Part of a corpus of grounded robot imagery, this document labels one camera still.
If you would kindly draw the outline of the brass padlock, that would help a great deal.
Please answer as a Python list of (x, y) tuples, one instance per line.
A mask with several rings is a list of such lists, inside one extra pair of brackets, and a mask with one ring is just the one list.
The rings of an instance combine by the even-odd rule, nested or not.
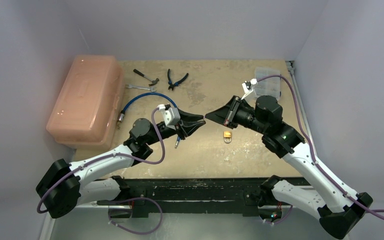
[(223, 140), (226, 144), (229, 144), (232, 142), (232, 132), (231, 131), (224, 131), (223, 132)]

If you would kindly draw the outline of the blue cable lock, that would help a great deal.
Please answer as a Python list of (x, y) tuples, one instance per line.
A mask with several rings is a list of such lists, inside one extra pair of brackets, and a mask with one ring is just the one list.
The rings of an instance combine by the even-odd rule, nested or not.
[(132, 98), (123, 108), (122, 110), (119, 112), (118, 114), (118, 119), (116, 121), (116, 128), (117, 130), (120, 130), (121, 127), (121, 123), (122, 121), (124, 120), (124, 117), (126, 115), (126, 112), (127, 110), (129, 109), (129, 107), (137, 100), (141, 99), (141, 98), (144, 98), (144, 97), (147, 97), (147, 96), (158, 96), (158, 97), (161, 97), (161, 98), (164, 98), (166, 100), (168, 100), (171, 105), (175, 108), (177, 108), (177, 104), (170, 98), (168, 97), (167, 95), (165, 94), (162, 94), (162, 93), (159, 93), (159, 92), (147, 92), (147, 93), (142, 93), (142, 94), (139, 94), (137, 96), (135, 96), (134, 98)]

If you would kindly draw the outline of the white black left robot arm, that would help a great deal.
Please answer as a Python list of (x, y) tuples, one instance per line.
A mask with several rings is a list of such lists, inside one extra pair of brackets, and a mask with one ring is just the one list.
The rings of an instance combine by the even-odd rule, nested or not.
[(83, 203), (109, 200), (126, 203), (129, 191), (119, 180), (100, 178), (139, 163), (158, 165), (165, 159), (164, 140), (172, 136), (185, 140), (205, 125), (203, 115), (184, 112), (169, 105), (159, 105), (151, 119), (139, 118), (129, 137), (112, 150), (86, 160), (56, 160), (36, 186), (40, 197), (36, 211), (60, 218)]

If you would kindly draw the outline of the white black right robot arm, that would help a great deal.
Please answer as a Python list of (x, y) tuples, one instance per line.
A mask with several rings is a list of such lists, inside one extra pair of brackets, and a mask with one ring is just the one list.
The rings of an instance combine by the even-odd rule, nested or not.
[(295, 168), (313, 187), (304, 190), (273, 175), (260, 185), (258, 195), (251, 196), (259, 207), (274, 202), (290, 204), (317, 219), (329, 235), (342, 240), (365, 215), (363, 208), (369, 207), (373, 198), (366, 192), (356, 192), (330, 170), (323, 170), (324, 163), (312, 158), (311, 146), (283, 121), (282, 114), (283, 108), (273, 96), (258, 97), (254, 107), (233, 96), (205, 118), (230, 129), (241, 125), (262, 134), (264, 146)]

